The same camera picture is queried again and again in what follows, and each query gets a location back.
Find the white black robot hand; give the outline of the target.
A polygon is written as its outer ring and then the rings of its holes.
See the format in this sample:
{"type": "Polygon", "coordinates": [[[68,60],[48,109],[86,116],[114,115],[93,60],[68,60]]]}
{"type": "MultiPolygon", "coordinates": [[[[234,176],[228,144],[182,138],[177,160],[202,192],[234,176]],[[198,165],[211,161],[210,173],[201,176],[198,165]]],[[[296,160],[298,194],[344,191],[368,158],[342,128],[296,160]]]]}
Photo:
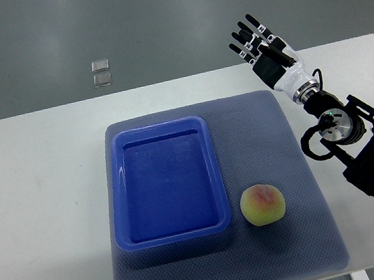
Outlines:
{"type": "Polygon", "coordinates": [[[252,15],[246,14],[245,18],[246,22],[238,22],[239,29],[231,33],[236,43],[228,47],[251,66],[267,87],[304,104],[322,83],[306,72],[304,61],[284,39],[252,15]]]}

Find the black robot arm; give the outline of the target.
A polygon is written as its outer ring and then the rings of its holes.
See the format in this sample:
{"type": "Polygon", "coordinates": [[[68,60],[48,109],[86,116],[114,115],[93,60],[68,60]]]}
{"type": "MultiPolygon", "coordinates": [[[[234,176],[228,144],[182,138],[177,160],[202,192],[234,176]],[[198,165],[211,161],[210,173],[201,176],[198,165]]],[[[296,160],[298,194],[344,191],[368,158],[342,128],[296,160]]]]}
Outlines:
{"type": "Polygon", "coordinates": [[[293,100],[316,118],[301,138],[303,153],[313,160],[338,159],[343,177],[374,197],[374,107],[353,95],[341,102],[322,87],[322,73],[303,74],[293,88],[293,100]]]}

